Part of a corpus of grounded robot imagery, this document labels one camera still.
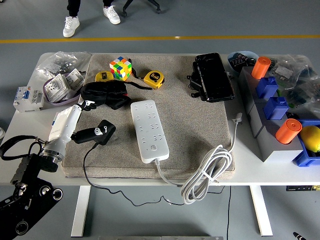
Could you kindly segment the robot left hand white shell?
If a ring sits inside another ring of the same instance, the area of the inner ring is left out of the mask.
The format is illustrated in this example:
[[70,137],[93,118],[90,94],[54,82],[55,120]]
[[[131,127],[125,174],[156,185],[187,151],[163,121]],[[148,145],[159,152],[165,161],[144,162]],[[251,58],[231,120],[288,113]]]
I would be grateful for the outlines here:
[[85,100],[59,112],[52,125],[48,144],[44,146],[43,152],[62,157],[65,154],[67,143],[70,141],[81,144],[106,136],[109,131],[107,124],[75,132],[82,111],[85,108],[93,108],[95,105],[95,102]]

